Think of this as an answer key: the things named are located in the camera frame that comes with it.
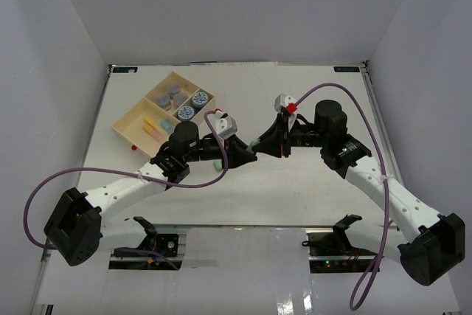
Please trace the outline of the yellow highlighter pen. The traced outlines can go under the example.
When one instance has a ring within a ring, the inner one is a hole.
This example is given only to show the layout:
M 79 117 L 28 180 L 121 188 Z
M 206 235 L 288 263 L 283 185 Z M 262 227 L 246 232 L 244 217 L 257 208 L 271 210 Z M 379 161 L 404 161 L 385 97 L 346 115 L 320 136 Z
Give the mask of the yellow highlighter pen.
M 145 117 L 145 122 L 153 128 L 156 128 L 156 124 L 152 117 Z

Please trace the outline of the green highlighter pen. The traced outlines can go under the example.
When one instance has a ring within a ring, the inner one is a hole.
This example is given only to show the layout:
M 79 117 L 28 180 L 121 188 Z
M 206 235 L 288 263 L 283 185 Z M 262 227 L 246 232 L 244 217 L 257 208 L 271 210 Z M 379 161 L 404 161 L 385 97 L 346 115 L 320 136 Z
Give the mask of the green highlighter pen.
M 251 141 L 251 143 L 248 145 L 247 147 L 247 151 L 249 153 L 253 153 L 254 152 L 254 147 L 259 145 L 260 144 L 260 140 L 259 139 L 254 139 L 253 141 Z

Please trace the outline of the orange-pink highlighter pen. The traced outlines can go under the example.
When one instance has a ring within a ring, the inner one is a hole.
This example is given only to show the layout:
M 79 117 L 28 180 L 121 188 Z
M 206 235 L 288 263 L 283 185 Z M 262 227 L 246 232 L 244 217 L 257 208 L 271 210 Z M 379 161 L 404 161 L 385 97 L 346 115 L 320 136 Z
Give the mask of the orange-pink highlighter pen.
M 152 126 L 143 125 L 142 129 L 151 137 L 153 137 L 157 142 L 163 143 L 165 141 L 165 136 L 156 131 Z

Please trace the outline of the blue patterned jar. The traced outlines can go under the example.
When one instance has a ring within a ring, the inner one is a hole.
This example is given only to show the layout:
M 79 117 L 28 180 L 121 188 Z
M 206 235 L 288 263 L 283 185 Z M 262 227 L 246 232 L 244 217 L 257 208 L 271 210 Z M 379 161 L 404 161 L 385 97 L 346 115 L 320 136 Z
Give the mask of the blue patterned jar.
M 206 92 L 198 91 L 192 96 L 192 106 L 196 111 L 200 111 L 209 102 L 209 96 Z
M 177 118 L 181 122 L 191 121 L 195 116 L 195 109 L 192 106 L 184 105 L 177 111 Z

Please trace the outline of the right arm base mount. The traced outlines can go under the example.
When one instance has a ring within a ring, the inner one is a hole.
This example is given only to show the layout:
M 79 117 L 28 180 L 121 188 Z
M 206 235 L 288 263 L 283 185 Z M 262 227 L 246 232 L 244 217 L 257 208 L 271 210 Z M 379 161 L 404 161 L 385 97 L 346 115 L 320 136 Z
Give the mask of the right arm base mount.
M 302 246 L 308 250 L 311 274 L 363 273 L 376 254 L 345 247 L 334 232 L 310 232 Z

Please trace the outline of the blue patterned jar back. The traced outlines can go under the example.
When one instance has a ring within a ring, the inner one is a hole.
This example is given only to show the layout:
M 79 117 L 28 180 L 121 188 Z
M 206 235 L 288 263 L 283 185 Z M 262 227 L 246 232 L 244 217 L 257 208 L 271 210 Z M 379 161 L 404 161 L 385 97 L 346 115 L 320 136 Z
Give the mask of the blue patterned jar back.
M 192 96 L 192 106 L 196 111 L 200 111 L 209 102 L 209 96 L 206 92 L 198 91 Z

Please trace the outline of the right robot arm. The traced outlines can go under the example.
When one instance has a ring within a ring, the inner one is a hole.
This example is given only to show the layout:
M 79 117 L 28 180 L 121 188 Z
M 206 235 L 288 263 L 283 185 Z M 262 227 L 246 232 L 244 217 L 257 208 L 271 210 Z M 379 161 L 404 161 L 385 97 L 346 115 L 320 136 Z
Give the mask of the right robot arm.
M 314 121 L 296 113 L 290 96 L 274 103 L 277 118 L 253 147 L 255 153 L 282 158 L 292 148 L 319 148 L 323 162 L 387 212 L 398 231 L 386 239 L 384 254 L 402 265 L 420 285 L 429 286 L 465 258 L 465 222 L 424 204 L 381 170 L 378 158 L 347 131 L 347 115 L 334 100 L 315 106 Z

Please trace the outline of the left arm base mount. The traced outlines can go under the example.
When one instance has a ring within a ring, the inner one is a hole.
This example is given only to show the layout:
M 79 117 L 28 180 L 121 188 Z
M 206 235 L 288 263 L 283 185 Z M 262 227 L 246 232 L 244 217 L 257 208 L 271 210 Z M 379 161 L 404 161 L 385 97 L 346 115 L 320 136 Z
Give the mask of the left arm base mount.
M 183 229 L 159 230 L 151 251 L 162 254 L 173 263 L 181 262 L 184 259 L 186 238 L 187 231 Z M 111 253 L 111 260 L 135 263 L 147 263 L 149 260 L 160 263 L 164 262 L 164 260 L 157 258 L 155 255 L 125 252 L 119 251 L 118 249 L 115 249 Z

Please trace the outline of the blue highlighter pen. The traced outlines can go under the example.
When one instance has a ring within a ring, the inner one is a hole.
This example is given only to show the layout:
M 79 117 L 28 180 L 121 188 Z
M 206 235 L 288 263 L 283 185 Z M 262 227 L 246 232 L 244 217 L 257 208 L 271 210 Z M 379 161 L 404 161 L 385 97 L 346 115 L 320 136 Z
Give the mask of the blue highlighter pen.
M 167 120 L 162 120 L 160 122 L 161 127 L 169 134 L 171 134 L 174 131 L 174 126 L 169 123 Z

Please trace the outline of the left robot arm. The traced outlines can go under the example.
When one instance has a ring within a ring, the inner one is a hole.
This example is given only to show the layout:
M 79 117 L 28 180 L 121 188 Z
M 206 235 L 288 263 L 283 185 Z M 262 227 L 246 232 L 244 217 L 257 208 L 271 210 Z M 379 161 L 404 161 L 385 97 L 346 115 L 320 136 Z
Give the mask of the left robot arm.
M 98 249 L 122 249 L 125 253 L 149 255 L 156 251 L 158 232 L 143 217 L 114 217 L 138 202 L 169 190 L 190 173 L 191 162 L 220 159 L 235 169 L 257 157 L 235 133 L 217 127 L 223 136 L 199 136 L 194 122 L 177 124 L 159 152 L 132 176 L 85 192 L 73 187 L 60 197 L 44 232 L 69 266 L 87 261 Z

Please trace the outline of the blue patterned jar front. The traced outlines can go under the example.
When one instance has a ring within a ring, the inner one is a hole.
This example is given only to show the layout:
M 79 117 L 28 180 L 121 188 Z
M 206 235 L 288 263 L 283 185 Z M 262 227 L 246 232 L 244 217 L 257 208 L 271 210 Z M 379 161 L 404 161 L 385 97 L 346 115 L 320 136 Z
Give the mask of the blue patterned jar front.
M 195 116 L 195 109 L 192 106 L 184 105 L 177 111 L 177 118 L 181 122 L 191 121 Z

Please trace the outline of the green highlighter cap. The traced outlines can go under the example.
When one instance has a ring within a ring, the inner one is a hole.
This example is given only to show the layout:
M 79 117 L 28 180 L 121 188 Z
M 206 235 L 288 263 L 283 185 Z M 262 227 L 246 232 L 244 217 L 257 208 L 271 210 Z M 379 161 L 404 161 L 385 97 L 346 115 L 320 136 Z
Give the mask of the green highlighter cap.
M 213 166 L 215 168 L 216 171 L 222 171 L 223 169 L 223 165 L 222 165 L 222 161 L 221 160 L 215 160 L 213 162 Z

